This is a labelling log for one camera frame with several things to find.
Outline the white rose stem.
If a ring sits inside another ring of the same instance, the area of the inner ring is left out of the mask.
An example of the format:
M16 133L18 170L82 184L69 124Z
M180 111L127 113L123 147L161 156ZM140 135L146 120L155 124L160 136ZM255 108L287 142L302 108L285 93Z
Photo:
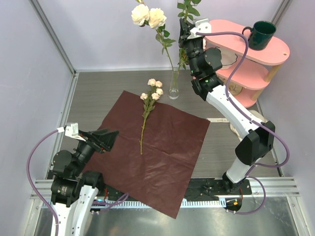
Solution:
M167 17L161 8L149 8L143 0L136 1L138 5L131 11L131 18L135 25L139 27L149 26L156 32L155 39L162 46L162 54L166 52L171 70L175 69L169 54L168 48L175 40L170 39L170 32L165 29Z

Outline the dark red wrapping paper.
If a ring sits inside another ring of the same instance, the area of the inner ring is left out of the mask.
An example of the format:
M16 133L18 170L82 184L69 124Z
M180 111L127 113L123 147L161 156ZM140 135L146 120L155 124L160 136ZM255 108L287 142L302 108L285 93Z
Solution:
M119 132L113 148L94 153L85 170L176 218L210 123L163 103L143 119L143 105L138 95L122 92L100 126Z

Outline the pale pink rose stem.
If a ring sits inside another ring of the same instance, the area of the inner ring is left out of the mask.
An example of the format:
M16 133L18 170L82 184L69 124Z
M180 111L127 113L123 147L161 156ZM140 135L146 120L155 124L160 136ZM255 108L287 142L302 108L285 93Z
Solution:
M162 90L162 82L155 79L148 80L148 86L151 88L147 93L142 93L140 99L143 101L144 112L143 112L143 124L141 130L141 139L140 139L140 154L143 154L143 135L145 130L145 125L147 118L151 111L155 109L155 103L160 99L164 94Z

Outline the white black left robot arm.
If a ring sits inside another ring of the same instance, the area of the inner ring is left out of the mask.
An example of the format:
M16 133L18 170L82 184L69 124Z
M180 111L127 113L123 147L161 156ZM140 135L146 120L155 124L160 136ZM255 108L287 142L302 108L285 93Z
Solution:
M79 130L76 123L58 131L78 140L78 146L74 152L61 150L53 158L55 177L51 185L51 202L58 219L51 234L81 236L95 197L105 189L102 173L83 170L95 152L105 153L112 149L119 131L85 132Z

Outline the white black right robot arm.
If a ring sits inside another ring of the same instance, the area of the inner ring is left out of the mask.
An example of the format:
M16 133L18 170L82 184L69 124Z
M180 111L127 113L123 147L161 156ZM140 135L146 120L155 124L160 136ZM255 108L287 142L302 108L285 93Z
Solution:
M195 24L179 19L179 47L184 49L193 77L194 92L224 115L239 134L241 141L235 149L236 159L222 176L222 188L234 194L258 161L273 147L275 126L254 118L228 90L216 72L222 68L218 48L203 49L205 36L212 36L208 19Z

